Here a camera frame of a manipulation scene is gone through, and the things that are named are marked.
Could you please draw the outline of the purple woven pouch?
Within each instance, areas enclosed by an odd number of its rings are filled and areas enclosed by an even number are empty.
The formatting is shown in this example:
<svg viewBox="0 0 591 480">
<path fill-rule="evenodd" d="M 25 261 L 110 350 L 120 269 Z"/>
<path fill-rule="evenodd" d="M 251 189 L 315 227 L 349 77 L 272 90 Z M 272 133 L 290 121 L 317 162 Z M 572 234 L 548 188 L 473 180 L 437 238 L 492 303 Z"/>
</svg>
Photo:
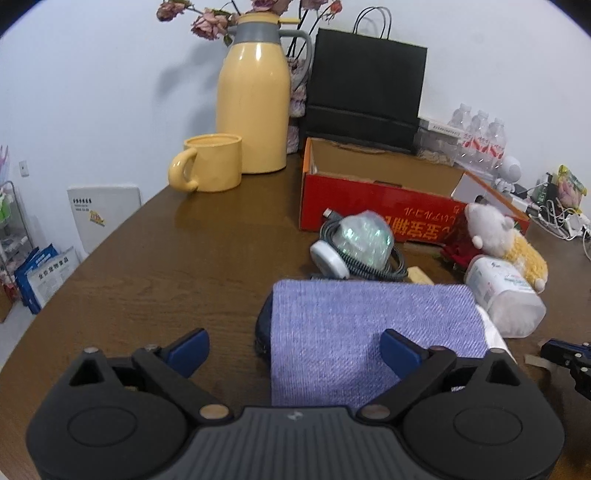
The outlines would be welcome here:
<svg viewBox="0 0 591 480">
<path fill-rule="evenodd" d="M 380 353 L 387 329 L 462 357 L 481 358 L 489 348 L 463 285 L 281 280 L 270 319 L 271 402 L 361 408 L 399 380 Z"/>
</svg>

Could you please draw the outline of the iridescent plastic bag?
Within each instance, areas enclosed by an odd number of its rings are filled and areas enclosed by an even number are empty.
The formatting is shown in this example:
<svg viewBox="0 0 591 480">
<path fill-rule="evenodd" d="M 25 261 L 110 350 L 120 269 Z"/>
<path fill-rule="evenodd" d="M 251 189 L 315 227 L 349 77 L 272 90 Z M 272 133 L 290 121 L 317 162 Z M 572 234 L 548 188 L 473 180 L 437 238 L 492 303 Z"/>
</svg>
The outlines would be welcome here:
<svg viewBox="0 0 591 480">
<path fill-rule="evenodd" d="M 384 270 L 394 248 L 394 235 L 385 219 L 373 211 L 343 218 L 332 235 L 335 247 L 377 270 Z"/>
</svg>

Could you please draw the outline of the small yellow eraser block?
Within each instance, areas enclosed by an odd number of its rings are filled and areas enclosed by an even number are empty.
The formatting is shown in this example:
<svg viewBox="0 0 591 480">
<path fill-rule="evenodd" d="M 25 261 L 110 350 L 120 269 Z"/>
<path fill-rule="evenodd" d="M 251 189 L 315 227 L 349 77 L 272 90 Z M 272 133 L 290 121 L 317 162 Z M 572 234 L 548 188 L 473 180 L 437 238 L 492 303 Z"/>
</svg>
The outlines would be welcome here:
<svg viewBox="0 0 591 480">
<path fill-rule="evenodd" d="M 413 284 L 434 285 L 434 281 L 418 266 L 408 268 L 408 280 Z"/>
</svg>

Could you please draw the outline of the navy blue zip case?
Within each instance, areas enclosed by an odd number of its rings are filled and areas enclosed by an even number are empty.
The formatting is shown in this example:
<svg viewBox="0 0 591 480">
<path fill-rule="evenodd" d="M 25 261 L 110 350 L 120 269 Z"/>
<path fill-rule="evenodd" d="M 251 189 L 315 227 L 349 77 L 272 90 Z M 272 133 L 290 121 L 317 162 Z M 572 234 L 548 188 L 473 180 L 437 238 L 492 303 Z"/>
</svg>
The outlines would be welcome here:
<svg viewBox="0 0 591 480">
<path fill-rule="evenodd" d="M 273 317 L 273 294 L 266 297 L 254 328 L 254 351 L 259 358 L 270 365 L 270 330 Z"/>
</svg>

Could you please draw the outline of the blue white pet food bags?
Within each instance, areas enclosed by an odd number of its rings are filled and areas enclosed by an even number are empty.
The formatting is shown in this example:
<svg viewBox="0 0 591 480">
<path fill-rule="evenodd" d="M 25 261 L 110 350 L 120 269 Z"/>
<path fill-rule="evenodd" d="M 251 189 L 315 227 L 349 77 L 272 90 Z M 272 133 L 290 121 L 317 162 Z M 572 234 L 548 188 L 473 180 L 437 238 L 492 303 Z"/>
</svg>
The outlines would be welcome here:
<svg viewBox="0 0 591 480">
<path fill-rule="evenodd" d="M 15 271 L 23 304 L 38 314 L 79 266 L 76 249 L 59 252 L 52 244 L 34 248 Z"/>
</svg>

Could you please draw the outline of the white power adapter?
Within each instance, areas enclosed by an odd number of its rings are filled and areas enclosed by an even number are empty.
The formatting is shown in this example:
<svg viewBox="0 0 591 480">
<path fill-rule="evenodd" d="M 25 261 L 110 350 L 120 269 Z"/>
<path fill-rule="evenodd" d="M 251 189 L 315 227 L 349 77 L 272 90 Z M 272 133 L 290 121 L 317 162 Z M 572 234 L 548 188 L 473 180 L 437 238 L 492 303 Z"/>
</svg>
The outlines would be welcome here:
<svg viewBox="0 0 591 480">
<path fill-rule="evenodd" d="M 516 197 L 514 195 L 509 195 L 507 197 L 507 203 L 510 205 L 512 210 L 519 211 L 522 213 L 526 213 L 528 208 L 530 207 L 530 202 L 528 200 Z"/>
</svg>

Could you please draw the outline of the colourful snack packet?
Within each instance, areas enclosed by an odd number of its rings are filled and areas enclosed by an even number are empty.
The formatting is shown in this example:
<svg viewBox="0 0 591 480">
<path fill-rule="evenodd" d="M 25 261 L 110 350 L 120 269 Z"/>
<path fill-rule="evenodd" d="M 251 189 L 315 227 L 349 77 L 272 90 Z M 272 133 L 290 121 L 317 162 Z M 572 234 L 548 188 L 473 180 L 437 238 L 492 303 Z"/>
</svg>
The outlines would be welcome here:
<svg viewBox="0 0 591 480">
<path fill-rule="evenodd" d="M 564 164 L 561 164 L 556 176 L 557 198 L 563 208 L 580 210 L 582 199 L 588 194 L 587 188 Z"/>
</svg>

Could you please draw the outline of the red cardboard box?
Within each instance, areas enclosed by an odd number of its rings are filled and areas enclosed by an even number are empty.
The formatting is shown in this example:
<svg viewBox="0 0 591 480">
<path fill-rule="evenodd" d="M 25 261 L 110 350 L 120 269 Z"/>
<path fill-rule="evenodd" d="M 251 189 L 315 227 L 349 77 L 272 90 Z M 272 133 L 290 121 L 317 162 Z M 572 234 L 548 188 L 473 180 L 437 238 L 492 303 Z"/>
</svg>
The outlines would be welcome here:
<svg viewBox="0 0 591 480">
<path fill-rule="evenodd" d="M 318 231 L 325 210 L 381 215 L 399 242 L 444 245 L 481 196 L 525 232 L 529 218 L 474 174 L 416 156 L 308 138 L 301 175 L 300 228 Z"/>
</svg>

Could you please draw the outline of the yellow ceramic mug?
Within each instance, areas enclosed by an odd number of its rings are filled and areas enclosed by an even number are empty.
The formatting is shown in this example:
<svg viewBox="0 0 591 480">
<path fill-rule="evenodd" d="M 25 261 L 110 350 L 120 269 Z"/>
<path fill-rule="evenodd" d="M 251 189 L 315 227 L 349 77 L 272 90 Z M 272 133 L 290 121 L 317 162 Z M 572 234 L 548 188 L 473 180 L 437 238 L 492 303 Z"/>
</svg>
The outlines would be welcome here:
<svg viewBox="0 0 591 480">
<path fill-rule="evenodd" d="M 169 186 L 177 191 L 215 193 L 242 182 L 242 137 L 206 134 L 183 142 L 168 167 Z"/>
</svg>

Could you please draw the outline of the clear jar with seeds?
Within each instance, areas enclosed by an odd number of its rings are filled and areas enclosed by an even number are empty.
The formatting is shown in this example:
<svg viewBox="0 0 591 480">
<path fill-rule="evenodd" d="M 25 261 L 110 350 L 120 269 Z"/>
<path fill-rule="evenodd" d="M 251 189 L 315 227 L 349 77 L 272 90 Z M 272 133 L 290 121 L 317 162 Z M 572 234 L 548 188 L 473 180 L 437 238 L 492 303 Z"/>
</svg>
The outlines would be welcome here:
<svg viewBox="0 0 591 480">
<path fill-rule="evenodd" d="M 419 158 L 429 162 L 453 166 L 460 152 L 460 138 L 420 127 L 414 146 Z"/>
</svg>

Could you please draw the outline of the middle water bottle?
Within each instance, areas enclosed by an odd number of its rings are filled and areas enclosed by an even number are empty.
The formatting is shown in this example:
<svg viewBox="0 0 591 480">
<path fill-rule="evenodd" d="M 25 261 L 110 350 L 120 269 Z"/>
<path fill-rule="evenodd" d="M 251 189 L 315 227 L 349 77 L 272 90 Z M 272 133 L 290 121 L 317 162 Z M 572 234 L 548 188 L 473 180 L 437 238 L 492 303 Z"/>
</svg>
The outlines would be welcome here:
<svg viewBox="0 0 591 480">
<path fill-rule="evenodd" d="M 483 110 L 472 118 L 466 130 L 464 151 L 468 161 L 473 165 L 483 167 L 489 148 L 488 132 L 489 114 Z"/>
</svg>

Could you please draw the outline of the right water bottle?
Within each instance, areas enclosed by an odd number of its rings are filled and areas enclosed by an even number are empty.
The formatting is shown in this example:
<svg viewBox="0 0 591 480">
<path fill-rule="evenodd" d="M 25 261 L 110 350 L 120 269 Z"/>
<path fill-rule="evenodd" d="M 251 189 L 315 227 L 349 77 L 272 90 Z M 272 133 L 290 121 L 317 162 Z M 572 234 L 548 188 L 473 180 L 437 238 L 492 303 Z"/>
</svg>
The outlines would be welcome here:
<svg viewBox="0 0 591 480">
<path fill-rule="evenodd" d="M 483 152 L 484 166 L 488 171 L 492 171 L 496 164 L 503 159 L 506 144 L 505 122 L 496 118 L 488 126 L 486 145 Z"/>
</svg>

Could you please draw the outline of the white box on jar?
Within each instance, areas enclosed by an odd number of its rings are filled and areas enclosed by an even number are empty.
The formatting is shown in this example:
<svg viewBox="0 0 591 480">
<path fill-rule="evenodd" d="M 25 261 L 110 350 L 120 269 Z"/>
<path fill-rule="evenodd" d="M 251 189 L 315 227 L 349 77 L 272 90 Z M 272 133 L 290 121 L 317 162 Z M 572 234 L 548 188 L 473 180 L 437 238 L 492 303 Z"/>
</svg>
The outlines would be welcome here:
<svg viewBox="0 0 591 480">
<path fill-rule="evenodd" d="M 420 117 L 419 123 L 420 127 L 424 130 L 435 132 L 449 137 L 461 138 L 465 134 L 465 131 L 463 129 L 456 128 L 429 118 Z"/>
</svg>

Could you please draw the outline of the left water bottle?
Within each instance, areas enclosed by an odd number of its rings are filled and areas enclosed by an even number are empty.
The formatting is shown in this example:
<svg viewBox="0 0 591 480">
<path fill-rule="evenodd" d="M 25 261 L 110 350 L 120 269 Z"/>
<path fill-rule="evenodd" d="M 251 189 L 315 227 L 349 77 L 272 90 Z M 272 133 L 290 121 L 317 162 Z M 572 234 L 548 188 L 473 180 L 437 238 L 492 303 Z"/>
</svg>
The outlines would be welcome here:
<svg viewBox="0 0 591 480">
<path fill-rule="evenodd" d="M 471 106 L 461 103 L 448 122 L 449 126 L 462 131 L 462 136 L 459 140 L 459 153 L 461 156 L 466 156 L 469 153 L 470 141 L 472 140 L 472 134 L 470 133 L 472 121 L 471 111 Z"/>
</svg>

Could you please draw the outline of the dried pink rose bouquet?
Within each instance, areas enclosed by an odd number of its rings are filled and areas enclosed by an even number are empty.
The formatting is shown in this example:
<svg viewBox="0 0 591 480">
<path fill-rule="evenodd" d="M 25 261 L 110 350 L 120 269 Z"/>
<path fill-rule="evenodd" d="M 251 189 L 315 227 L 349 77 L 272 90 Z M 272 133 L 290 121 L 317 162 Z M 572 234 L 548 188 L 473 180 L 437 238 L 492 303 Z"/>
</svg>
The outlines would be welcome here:
<svg viewBox="0 0 591 480">
<path fill-rule="evenodd" d="M 198 8 L 192 1 L 161 1 L 156 10 L 156 18 L 161 23 L 168 23 L 184 13 L 195 14 L 191 24 L 191 33 L 208 41 L 222 38 L 230 43 L 228 29 L 238 25 L 238 20 L 247 14 L 270 13 L 280 17 L 290 8 L 291 1 L 250 1 L 250 9 L 239 11 L 235 1 L 226 1 L 221 8 Z M 331 21 L 342 12 L 341 1 L 297 1 L 297 27 L 301 27 L 308 12 L 315 12 L 317 20 Z"/>
</svg>

